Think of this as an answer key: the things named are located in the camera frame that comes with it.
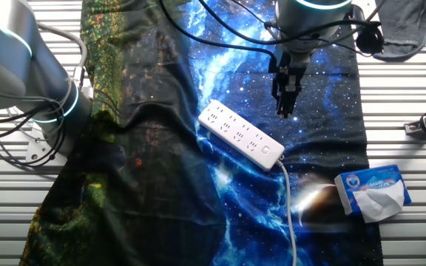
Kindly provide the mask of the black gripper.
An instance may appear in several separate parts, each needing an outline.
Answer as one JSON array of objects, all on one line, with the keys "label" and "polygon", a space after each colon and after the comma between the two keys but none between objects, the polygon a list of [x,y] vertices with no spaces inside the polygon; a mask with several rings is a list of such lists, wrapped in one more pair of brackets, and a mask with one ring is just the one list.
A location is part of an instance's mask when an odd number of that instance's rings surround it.
[{"label": "black gripper", "polygon": [[274,74],[277,115],[287,118],[292,115],[297,96],[302,90],[301,80],[308,67],[308,53],[297,53],[276,47],[269,72]]}]

